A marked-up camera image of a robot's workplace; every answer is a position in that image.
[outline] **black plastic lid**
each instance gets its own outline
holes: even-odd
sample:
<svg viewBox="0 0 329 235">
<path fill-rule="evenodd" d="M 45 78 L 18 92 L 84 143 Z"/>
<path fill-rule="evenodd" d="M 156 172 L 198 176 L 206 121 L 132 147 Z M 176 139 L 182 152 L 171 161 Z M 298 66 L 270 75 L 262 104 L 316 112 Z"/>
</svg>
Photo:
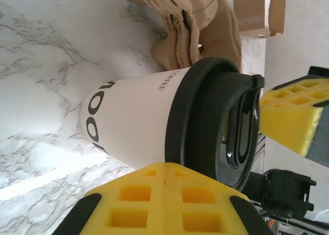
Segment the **black plastic lid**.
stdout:
<svg viewBox="0 0 329 235">
<path fill-rule="evenodd" d="M 259 132 L 260 75 L 204 58 L 183 78 L 169 114 L 165 158 L 232 188 L 248 178 Z"/>
</svg>

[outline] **coffee cup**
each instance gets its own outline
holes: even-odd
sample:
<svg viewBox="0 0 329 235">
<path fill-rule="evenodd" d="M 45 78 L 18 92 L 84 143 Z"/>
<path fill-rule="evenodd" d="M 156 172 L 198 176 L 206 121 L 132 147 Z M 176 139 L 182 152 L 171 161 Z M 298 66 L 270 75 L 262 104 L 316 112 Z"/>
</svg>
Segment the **coffee cup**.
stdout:
<svg viewBox="0 0 329 235">
<path fill-rule="evenodd" d="M 229 60 L 114 80 L 81 107 L 84 135 L 101 151 L 139 169 L 175 162 L 241 189 L 259 131 L 263 77 Z"/>
</svg>

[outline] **yellow foam pad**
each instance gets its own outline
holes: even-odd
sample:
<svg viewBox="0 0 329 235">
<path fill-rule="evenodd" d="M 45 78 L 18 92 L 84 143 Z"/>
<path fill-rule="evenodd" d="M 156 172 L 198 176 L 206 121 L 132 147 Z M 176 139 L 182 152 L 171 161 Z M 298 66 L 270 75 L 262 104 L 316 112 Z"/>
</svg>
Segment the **yellow foam pad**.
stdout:
<svg viewBox="0 0 329 235">
<path fill-rule="evenodd" d="M 248 234 L 230 197 L 248 198 L 174 163 L 158 163 L 97 187 L 102 198 L 81 235 Z"/>
<path fill-rule="evenodd" d="M 305 157 L 323 108 L 329 100 L 329 79 L 301 80 L 269 90 L 260 101 L 260 131 Z"/>
</svg>

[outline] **white marble surface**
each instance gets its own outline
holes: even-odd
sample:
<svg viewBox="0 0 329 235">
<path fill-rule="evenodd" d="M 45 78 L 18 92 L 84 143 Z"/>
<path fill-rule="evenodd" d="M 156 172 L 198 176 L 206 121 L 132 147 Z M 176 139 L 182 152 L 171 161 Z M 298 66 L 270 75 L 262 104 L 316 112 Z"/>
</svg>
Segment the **white marble surface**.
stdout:
<svg viewBox="0 0 329 235">
<path fill-rule="evenodd" d="M 1 234 L 51 234 L 88 189 L 132 171 L 84 138 L 79 110 L 99 84 L 162 71 L 149 16 L 125 0 L 0 0 Z M 243 71 L 264 62 L 265 40 L 243 38 Z"/>
</svg>

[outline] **white wall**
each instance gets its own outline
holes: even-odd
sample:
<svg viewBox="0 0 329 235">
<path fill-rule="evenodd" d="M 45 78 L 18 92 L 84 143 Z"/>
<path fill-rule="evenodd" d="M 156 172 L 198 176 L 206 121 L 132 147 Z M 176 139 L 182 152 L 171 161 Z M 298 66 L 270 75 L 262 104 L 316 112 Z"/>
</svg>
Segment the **white wall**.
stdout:
<svg viewBox="0 0 329 235">
<path fill-rule="evenodd" d="M 284 34 L 267 39 L 265 88 L 304 76 L 311 65 L 329 67 L 329 0 L 287 0 Z M 293 170 L 329 186 L 329 168 L 268 139 L 265 170 L 271 168 Z"/>
</svg>

